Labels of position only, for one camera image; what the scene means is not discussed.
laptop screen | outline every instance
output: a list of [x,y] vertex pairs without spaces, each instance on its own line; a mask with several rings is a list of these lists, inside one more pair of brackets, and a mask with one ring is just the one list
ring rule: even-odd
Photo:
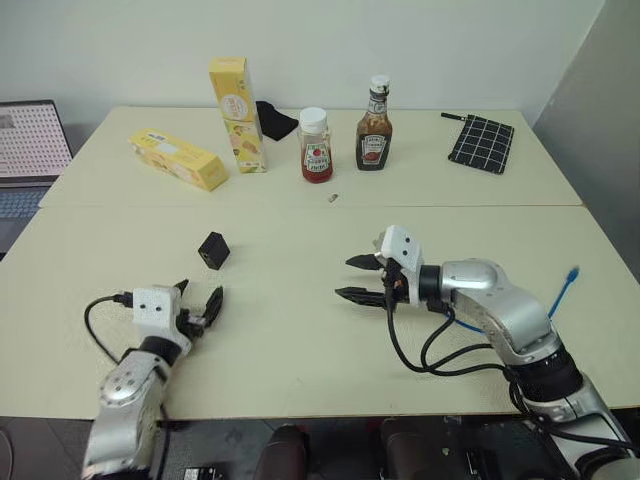
[[0,103],[0,185],[52,183],[70,162],[52,100]]

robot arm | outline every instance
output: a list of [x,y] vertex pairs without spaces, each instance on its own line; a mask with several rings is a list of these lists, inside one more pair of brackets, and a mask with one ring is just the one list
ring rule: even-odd
[[375,254],[353,257],[347,264],[383,269],[383,283],[387,293],[392,289],[391,294],[385,297],[347,287],[336,290],[339,295],[392,310],[395,305],[387,305],[387,298],[393,298],[392,303],[441,312],[450,306],[457,314],[474,319],[504,363],[508,378],[517,385],[532,418],[552,425],[547,430],[555,432],[550,435],[555,453],[574,476],[607,478],[596,476],[606,473],[601,467],[624,462],[632,464],[627,468],[635,468],[636,476],[617,478],[640,478],[640,463],[632,451],[569,439],[581,436],[604,439],[605,443],[629,442],[589,378],[576,368],[543,305],[533,295],[509,282],[504,271],[487,260],[423,265],[419,243],[399,226],[387,228],[374,245]]
[[156,419],[175,362],[191,350],[222,305],[216,289],[202,316],[181,308],[187,281],[174,287],[139,288],[122,302],[133,309],[143,338],[125,353],[100,386],[100,412],[91,427],[83,479],[147,479]]

laptop keyboard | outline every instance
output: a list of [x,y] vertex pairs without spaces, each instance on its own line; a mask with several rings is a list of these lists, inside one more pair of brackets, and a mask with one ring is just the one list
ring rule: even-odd
[[30,218],[38,211],[45,190],[0,191],[0,218]]

table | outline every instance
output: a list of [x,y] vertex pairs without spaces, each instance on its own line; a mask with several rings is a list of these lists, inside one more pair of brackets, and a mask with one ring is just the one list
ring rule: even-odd
[[[640,403],[640,286],[583,207],[110,206],[42,209],[0,263],[0,414],[94,417],[111,365],[84,330],[85,305],[183,278],[193,282],[187,306],[201,306],[218,284],[225,304],[175,370],[167,397],[174,419],[513,411],[497,372],[408,371],[384,312],[333,293],[381,287],[375,273],[344,260],[371,251],[392,223],[420,239],[427,263],[495,260],[547,306],[580,265],[555,324],[611,407]],[[211,230],[231,248],[218,272],[196,253]],[[398,334],[412,358],[442,321],[399,307]],[[123,307],[97,307],[93,323],[114,351],[136,345]],[[434,356],[478,340],[456,327]],[[495,360],[490,351],[469,357]]]
[[[297,117],[296,111],[285,111]],[[384,170],[355,168],[355,129],[363,112],[330,110],[335,174],[311,185],[300,173],[295,134],[280,142],[265,139],[266,174],[238,173],[215,108],[117,107],[41,202],[53,206],[478,206],[579,205],[573,191],[517,111],[475,112],[515,127],[511,154],[502,176],[447,160],[462,122],[440,112],[390,112],[394,133]],[[142,128],[157,128],[217,153],[231,178],[205,192],[144,165],[127,139]]]

yellow cardboard box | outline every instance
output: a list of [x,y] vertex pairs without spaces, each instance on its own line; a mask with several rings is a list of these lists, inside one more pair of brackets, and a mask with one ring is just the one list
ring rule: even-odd
[[247,59],[216,57],[209,64],[209,77],[240,172],[266,172],[262,130],[251,95]]
[[140,159],[204,190],[213,190],[229,173],[217,155],[152,128],[129,138]]

